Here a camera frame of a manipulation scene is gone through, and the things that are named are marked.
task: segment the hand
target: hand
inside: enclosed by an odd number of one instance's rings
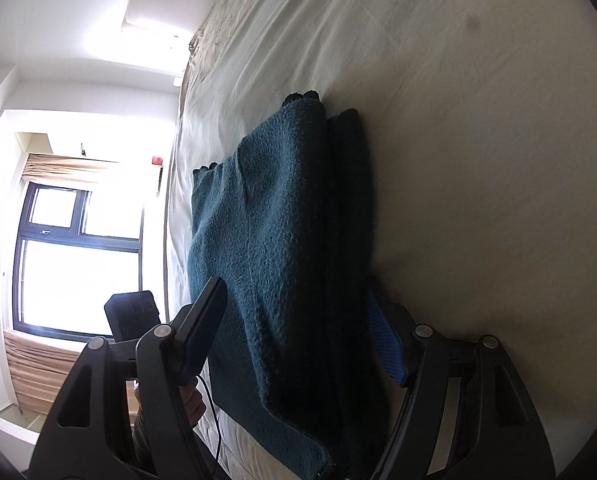
[[[195,377],[192,379],[192,382],[187,386],[183,386],[179,388],[181,391],[181,399],[182,403],[185,406],[185,413],[187,413],[187,418],[190,421],[192,426],[196,426],[200,418],[205,413],[207,407],[203,402],[203,396],[200,394],[200,391],[196,389],[198,384],[198,379]],[[138,401],[138,405],[140,406],[140,393],[138,390],[138,383],[134,386],[134,396]]]

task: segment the dark spot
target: dark spot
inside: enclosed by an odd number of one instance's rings
[[[478,16],[468,14],[465,20],[465,25],[467,27],[468,32],[478,32],[481,28],[481,20],[479,20]]]

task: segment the silver screw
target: silver screw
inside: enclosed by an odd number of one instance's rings
[[[418,325],[415,328],[415,334],[418,335],[419,337],[429,337],[433,333],[434,333],[434,330],[432,330],[432,328],[427,325]]]
[[[105,338],[101,337],[101,336],[97,336],[97,337],[91,338],[87,345],[92,350],[98,350],[99,348],[102,348],[104,343],[105,343]]]
[[[483,337],[483,345],[494,349],[498,346],[498,339],[493,335],[486,335]]]
[[[167,337],[172,333],[172,327],[166,324],[157,326],[154,329],[154,335],[156,337]]]

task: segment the tiled floor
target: tiled floor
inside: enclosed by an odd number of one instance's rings
[[[36,433],[40,433],[46,419],[45,415],[29,410],[22,410],[15,404],[11,404],[4,410],[1,410],[0,417],[22,428],[36,431]]]

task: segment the window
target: window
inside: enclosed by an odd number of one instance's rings
[[[111,336],[104,304],[142,290],[142,219],[131,194],[30,183],[14,257],[14,329],[76,341]]]

